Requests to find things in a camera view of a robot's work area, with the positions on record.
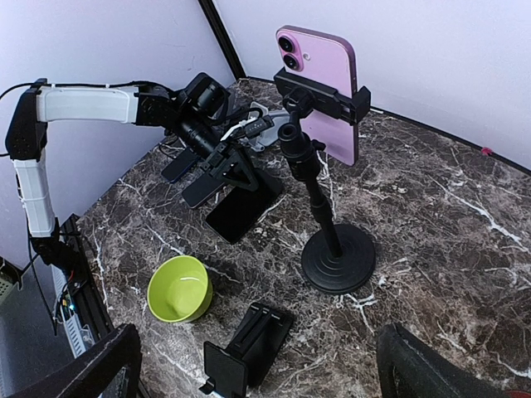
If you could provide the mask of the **pink phone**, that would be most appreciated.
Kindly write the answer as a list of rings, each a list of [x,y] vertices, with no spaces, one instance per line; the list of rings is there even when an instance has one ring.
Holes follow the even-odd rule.
[[[358,158],[358,126],[349,101],[357,92],[355,52],[342,37],[302,27],[276,32],[284,67],[274,76],[283,96],[294,88],[314,96],[314,109],[300,120],[304,133],[325,145],[325,152],[348,166]]]

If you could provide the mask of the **black folding phone stand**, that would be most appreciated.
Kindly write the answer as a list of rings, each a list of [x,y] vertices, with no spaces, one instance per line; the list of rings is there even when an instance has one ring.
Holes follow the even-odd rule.
[[[204,395],[246,397],[247,389],[265,379],[294,323],[289,312],[252,303],[226,347],[206,341],[203,363]]]

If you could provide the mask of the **black tall phone stand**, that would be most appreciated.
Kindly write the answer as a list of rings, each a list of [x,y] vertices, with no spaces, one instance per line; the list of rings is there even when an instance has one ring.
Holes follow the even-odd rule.
[[[329,199],[317,182],[321,171],[317,152],[325,145],[304,133],[300,120],[314,109],[314,96],[296,87],[283,96],[283,107],[290,119],[279,128],[280,149],[295,180],[305,184],[310,209],[320,231],[306,242],[301,255],[305,278],[317,290],[330,295],[353,292],[364,286],[373,275],[375,248],[370,237],[349,224],[335,224]],[[367,115],[371,93],[362,87],[349,101],[350,118],[358,124]]]

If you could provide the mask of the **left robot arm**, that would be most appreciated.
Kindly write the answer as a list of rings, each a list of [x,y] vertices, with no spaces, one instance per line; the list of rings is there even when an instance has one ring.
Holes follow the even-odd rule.
[[[80,266],[80,255],[61,241],[46,175],[47,127],[59,121],[102,121],[163,128],[176,134],[202,160],[212,178],[253,192],[258,177],[245,149],[214,127],[233,118],[228,91],[200,73],[181,90],[152,81],[125,84],[52,84],[42,78],[26,85],[7,130],[5,147],[15,168],[31,247],[64,274]]]

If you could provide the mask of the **large black phone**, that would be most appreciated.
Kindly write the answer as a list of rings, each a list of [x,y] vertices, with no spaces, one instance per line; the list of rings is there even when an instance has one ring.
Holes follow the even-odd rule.
[[[207,225],[225,242],[234,245],[259,220],[283,192],[282,181],[263,170],[256,170],[259,186],[251,192],[234,187],[207,215]]]

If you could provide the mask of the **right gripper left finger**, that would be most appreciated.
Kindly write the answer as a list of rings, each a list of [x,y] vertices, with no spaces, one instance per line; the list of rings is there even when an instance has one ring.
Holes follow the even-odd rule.
[[[14,397],[97,397],[125,371],[123,397],[138,393],[142,363],[141,341],[132,323],[123,323],[70,364]]]

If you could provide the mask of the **purple edged phone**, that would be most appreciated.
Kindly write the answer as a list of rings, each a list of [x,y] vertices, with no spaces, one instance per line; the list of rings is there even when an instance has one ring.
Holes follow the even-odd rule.
[[[182,191],[182,196],[186,204],[195,209],[219,192],[225,185],[224,181],[204,173]]]

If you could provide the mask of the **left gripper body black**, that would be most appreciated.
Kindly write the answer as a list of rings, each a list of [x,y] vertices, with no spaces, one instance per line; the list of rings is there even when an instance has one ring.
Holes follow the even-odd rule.
[[[201,169],[213,178],[233,178],[249,169],[249,158],[239,143],[221,141],[201,163]]]

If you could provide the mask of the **green bowl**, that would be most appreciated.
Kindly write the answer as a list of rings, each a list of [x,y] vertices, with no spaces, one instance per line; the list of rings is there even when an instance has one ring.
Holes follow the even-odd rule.
[[[190,323],[209,309],[212,281],[205,265],[190,255],[161,264],[149,281],[147,302],[156,319],[165,323]]]

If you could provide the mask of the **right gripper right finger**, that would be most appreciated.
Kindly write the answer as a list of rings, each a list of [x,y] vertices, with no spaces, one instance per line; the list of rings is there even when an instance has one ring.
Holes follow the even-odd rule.
[[[383,397],[506,397],[460,369],[399,323],[380,328],[378,379]]]

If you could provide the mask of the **dark blue phone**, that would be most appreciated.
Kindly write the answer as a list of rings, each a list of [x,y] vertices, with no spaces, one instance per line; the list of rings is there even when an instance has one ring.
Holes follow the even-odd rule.
[[[161,175],[169,183],[175,183],[189,172],[199,159],[198,155],[186,148],[163,169]]]

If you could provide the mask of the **white folding phone stand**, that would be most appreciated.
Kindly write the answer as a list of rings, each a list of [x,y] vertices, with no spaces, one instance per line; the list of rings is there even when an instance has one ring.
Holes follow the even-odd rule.
[[[278,140],[278,130],[282,124],[289,121],[289,115],[284,109],[269,110],[266,106],[251,102],[251,108],[258,108],[262,111],[262,117],[258,122],[252,122],[251,126],[258,126],[258,134],[248,138],[244,136],[239,142],[255,153],[262,153]]]

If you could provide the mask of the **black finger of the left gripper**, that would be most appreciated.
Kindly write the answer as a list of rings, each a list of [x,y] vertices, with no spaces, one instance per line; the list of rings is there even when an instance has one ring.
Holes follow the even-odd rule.
[[[245,149],[235,149],[219,166],[217,176],[234,187],[254,192],[258,189],[258,178],[254,165]]]

